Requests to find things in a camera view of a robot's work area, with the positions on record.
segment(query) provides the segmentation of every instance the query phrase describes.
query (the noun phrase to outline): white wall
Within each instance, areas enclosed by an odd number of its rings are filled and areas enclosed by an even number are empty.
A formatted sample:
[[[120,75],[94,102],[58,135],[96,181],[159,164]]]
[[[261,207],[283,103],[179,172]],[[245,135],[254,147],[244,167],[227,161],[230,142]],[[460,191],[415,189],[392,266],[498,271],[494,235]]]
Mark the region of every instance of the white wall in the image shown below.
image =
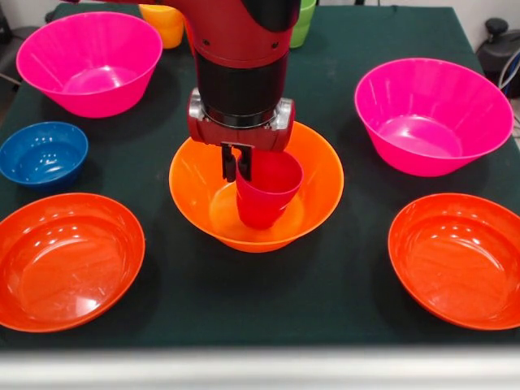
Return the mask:
[[[471,44],[476,48],[486,37],[486,19],[498,16],[512,28],[520,28],[519,0],[380,0],[382,5],[454,7]],[[0,0],[13,28],[20,25],[42,25],[46,12],[53,10],[59,0]],[[320,0],[327,4],[352,4],[353,0]],[[366,0],[375,5],[377,0]]]
[[[380,0],[382,6],[425,6],[453,7],[461,21],[471,45],[476,49],[487,33],[484,22],[492,17],[508,21],[511,28],[520,28],[519,0]],[[320,0],[323,5],[352,4],[353,0]],[[377,0],[366,0],[366,4],[376,5]]]

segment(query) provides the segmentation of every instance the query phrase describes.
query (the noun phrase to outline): pink bowl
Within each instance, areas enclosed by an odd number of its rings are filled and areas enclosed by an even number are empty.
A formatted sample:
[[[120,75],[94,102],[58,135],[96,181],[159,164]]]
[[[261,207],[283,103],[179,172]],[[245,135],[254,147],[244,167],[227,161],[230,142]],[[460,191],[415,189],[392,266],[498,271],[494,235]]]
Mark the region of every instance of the pink bowl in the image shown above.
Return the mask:
[[[144,20],[118,12],[87,12],[38,29],[16,65],[34,88],[73,114],[117,115],[141,100],[163,43]]]
[[[379,155],[399,171],[442,176],[511,136],[507,98],[475,71],[438,59],[385,63],[359,82],[356,108]]]

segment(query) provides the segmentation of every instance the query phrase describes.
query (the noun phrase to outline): blue bowl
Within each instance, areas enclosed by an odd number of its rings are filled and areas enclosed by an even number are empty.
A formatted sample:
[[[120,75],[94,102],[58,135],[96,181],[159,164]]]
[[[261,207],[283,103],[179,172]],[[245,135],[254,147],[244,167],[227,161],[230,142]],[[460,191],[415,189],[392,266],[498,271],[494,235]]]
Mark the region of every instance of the blue bowl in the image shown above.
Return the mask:
[[[10,136],[0,148],[0,172],[17,184],[43,192],[71,185],[89,151],[86,135],[63,122],[36,123]]]

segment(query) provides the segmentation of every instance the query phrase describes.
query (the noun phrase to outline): bowl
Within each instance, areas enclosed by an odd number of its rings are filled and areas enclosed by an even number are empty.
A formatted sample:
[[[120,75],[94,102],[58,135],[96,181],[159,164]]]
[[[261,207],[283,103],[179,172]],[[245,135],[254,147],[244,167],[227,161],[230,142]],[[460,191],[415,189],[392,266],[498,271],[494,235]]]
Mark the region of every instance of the bowl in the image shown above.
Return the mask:
[[[475,71],[404,58],[369,71],[355,92],[375,149],[414,176],[442,176],[500,148],[513,131],[504,94]]]
[[[417,302],[461,327],[520,326],[520,218],[480,197],[439,193],[394,219],[388,251]]]
[[[119,12],[85,12],[38,29],[16,65],[31,86],[72,114],[104,118],[141,100],[161,58],[159,33]]]
[[[236,184],[222,178],[221,149],[189,138],[170,168],[170,191],[183,216],[203,232],[243,252],[269,252],[319,227],[343,193],[341,161],[317,132],[294,123],[285,149],[303,168],[303,183],[280,219],[267,230],[245,226],[236,207]]]
[[[44,192],[74,183],[89,151],[86,135],[63,122],[43,122],[15,132],[0,147],[0,172],[9,180]]]
[[[145,236],[130,210],[92,193],[30,203],[0,223],[0,324],[56,332],[95,319],[136,278]]]

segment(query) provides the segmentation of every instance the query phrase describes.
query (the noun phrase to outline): table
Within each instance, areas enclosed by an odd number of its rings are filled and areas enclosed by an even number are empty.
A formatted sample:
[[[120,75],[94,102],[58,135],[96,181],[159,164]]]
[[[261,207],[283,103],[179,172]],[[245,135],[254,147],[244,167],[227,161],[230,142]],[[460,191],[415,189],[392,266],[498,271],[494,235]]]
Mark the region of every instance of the table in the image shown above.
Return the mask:
[[[134,6],[60,5],[137,14]],[[68,114],[26,84],[0,130],[63,120],[91,149],[71,191],[113,197],[146,235],[141,273],[121,301],[77,329],[49,335],[0,329],[0,347],[21,349],[193,346],[511,344],[516,330],[477,332],[423,310],[401,287],[386,240],[397,211],[439,192],[479,195],[520,213],[520,154],[510,140],[494,154],[436,179],[402,174],[374,151],[353,106],[361,76],[392,59],[427,56],[479,70],[449,8],[318,7],[307,42],[291,53],[284,96],[297,120],[324,135],[345,171],[344,196],[317,231],[274,253],[239,253],[190,225],[167,183],[188,136],[186,102],[196,84],[186,42],[166,51],[142,101],[110,119]],[[0,218],[41,195],[0,179]]]

